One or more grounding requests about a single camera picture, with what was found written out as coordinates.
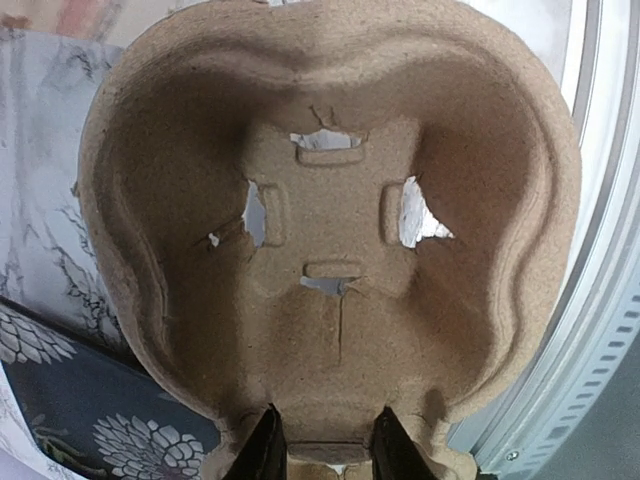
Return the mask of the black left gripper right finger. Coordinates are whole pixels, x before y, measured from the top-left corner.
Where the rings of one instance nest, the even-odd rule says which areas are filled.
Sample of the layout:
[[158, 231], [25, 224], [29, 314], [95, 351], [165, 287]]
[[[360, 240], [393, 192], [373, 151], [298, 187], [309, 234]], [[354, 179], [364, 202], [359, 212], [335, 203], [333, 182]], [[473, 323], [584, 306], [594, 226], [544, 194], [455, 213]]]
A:
[[388, 406], [375, 419], [370, 453], [374, 480], [437, 480]]

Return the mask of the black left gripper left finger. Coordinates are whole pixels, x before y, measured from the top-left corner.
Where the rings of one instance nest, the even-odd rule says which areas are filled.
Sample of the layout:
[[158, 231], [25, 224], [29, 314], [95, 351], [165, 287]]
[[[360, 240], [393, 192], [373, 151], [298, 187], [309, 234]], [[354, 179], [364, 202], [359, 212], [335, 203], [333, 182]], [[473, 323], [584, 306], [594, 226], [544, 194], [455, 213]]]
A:
[[287, 444], [281, 415], [273, 404], [265, 410], [224, 479], [287, 479]]

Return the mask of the brown cardboard cup carrier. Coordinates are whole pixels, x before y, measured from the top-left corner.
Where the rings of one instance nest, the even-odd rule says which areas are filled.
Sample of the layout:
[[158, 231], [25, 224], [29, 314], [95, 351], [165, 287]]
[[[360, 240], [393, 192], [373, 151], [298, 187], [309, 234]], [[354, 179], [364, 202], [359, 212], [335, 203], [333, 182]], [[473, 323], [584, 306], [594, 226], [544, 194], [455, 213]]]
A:
[[437, 479], [538, 348], [581, 158], [553, 77], [457, 1], [208, 1], [91, 104], [78, 194], [121, 330], [211, 419], [224, 479], [265, 410], [287, 478], [373, 479], [390, 407]]

